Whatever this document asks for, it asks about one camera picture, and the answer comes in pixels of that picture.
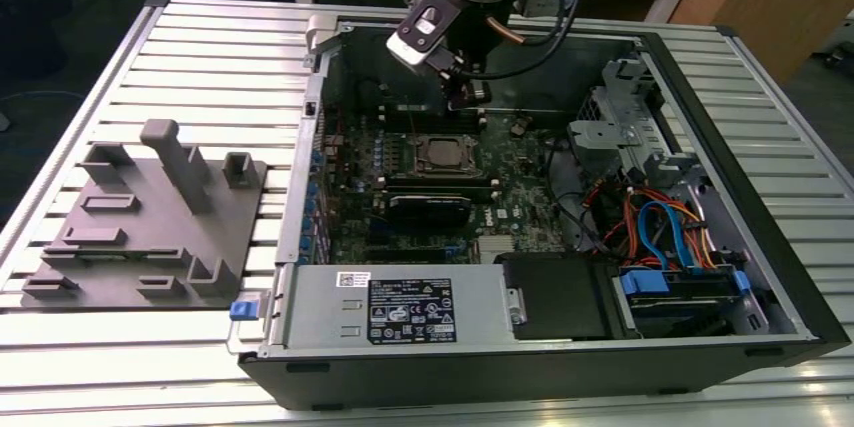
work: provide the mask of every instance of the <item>aluminum extrusion table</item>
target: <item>aluminum extrusion table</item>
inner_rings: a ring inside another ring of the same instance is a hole
[[[134,143],[149,117],[181,123],[205,158],[248,150],[272,168],[242,290],[269,288],[316,13],[388,19],[403,11],[169,0],[144,7],[0,235],[0,424],[850,425],[854,347],[752,372],[697,394],[288,412],[244,376],[260,322],[222,311],[25,313],[24,278],[86,177],[93,141]],[[827,301],[854,336],[854,182],[737,38],[711,27],[579,21],[659,33]],[[668,121],[680,136],[672,112]],[[132,155],[152,156],[141,145]]]

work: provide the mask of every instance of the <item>blue latch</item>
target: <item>blue latch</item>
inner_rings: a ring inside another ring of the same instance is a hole
[[[740,293],[745,294],[747,292],[749,292],[749,279],[747,278],[747,274],[744,274],[744,272],[741,272],[740,270],[736,270],[733,278],[735,286],[737,287]]]
[[[230,320],[257,320],[257,308],[260,302],[257,300],[237,300],[230,303],[228,309],[228,317]]]
[[[632,270],[619,276],[625,295],[665,294],[669,292],[664,273],[660,270]]]

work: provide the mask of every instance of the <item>motherboard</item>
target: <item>motherboard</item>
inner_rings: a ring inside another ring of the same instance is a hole
[[[533,127],[512,113],[443,119],[409,105],[341,113],[325,142],[332,263],[564,251],[543,177],[549,132]]]

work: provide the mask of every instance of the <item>copper pipe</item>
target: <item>copper pipe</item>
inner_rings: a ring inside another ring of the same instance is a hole
[[[521,37],[519,34],[516,34],[509,27],[507,27],[504,24],[501,24],[495,17],[489,16],[485,18],[485,23],[489,27],[492,27],[492,30],[495,32],[497,32],[497,34],[504,37],[508,41],[511,41],[515,44],[524,44],[524,37]]]

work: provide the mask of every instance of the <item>power supply label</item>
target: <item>power supply label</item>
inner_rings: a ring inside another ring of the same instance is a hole
[[[375,345],[456,342],[451,279],[371,280],[367,330]]]

